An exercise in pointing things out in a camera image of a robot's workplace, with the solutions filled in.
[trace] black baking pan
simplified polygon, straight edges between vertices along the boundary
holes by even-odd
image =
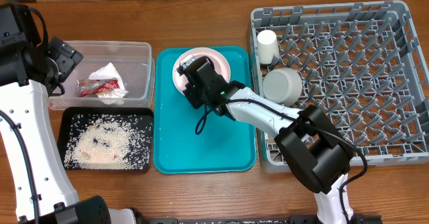
[[[117,133],[117,129],[111,129],[100,125],[100,123],[120,123],[126,125],[129,131],[122,130],[126,133],[134,133],[137,136],[132,139],[132,145],[129,145],[129,152],[122,158],[123,162],[129,163],[126,167],[114,164],[98,163],[97,165],[80,164],[77,160],[70,158],[70,154],[66,159],[67,151],[76,148],[80,141],[81,134],[84,134],[90,126],[103,126],[103,129],[112,135]],[[97,169],[97,170],[138,170],[146,171],[149,168],[149,159],[151,145],[153,142],[153,127],[154,127],[154,112],[147,108],[133,107],[69,107],[67,108],[61,120],[60,135],[58,137],[58,151],[60,153],[61,162],[67,170],[82,170],[82,169]]]

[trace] black tray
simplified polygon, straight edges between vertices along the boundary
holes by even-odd
[[[84,115],[85,118],[80,118],[77,121],[73,120],[75,115]],[[147,158],[150,159],[151,145],[153,142],[153,128],[154,128],[154,112],[147,108],[133,108],[133,107],[69,107],[67,108],[61,120],[60,135],[58,137],[58,151],[61,157],[61,163],[64,166],[64,157],[67,151],[67,143],[70,138],[78,136],[78,129],[85,129],[85,124],[88,124],[89,121],[93,121],[94,118],[97,118],[97,115],[119,115],[118,119],[123,121],[132,121],[133,127],[136,129],[145,129],[147,131],[146,137],[149,138],[149,142],[141,142],[142,148],[147,148]],[[65,167],[67,170],[80,170],[84,169],[80,166]],[[149,168],[149,162],[144,162],[139,164],[135,169],[127,170],[138,170],[146,171]]]

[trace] pink plate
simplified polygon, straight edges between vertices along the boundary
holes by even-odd
[[[177,72],[177,67],[179,67],[180,61],[187,57],[189,54],[194,55],[195,57],[208,56],[214,65],[214,70],[223,76],[226,82],[229,82],[231,79],[231,68],[229,67],[227,59],[216,50],[210,48],[193,48],[183,53],[174,63],[173,66],[173,82],[174,86],[183,94],[183,90],[186,88],[185,85],[188,83],[188,79],[185,76],[179,76]]]

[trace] wooden table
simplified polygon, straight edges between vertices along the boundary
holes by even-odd
[[[238,45],[247,49],[250,13],[257,7],[380,0],[172,0],[33,4],[50,36],[65,40],[149,42],[163,49]],[[429,0],[403,0],[410,11],[426,60],[429,56]],[[51,111],[58,137],[62,112]],[[0,220],[17,223],[12,175],[0,145]],[[354,168],[354,175],[360,168]],[[349,185],[356,213],[382,215],[384,223],[427,223],[429,165],[370,168]],[[145,174],[67,171],[81,199],[101,195],[109,207],[138,208],[146,217],[179,219],[288,217],[315,214],[313,194],[292,174],[267,174],[259,162],[247,171],[165,175],[152,165]]]

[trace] white granules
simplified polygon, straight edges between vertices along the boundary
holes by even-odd
[[[67,144],[64,167],[99,170],[143,169],[149,164],[151,138],[136,128],[140,116],[122,118],[119,115],[100,115],[98,119],[85,119],[77,115],[75,124],[79,135],[72,136]]]

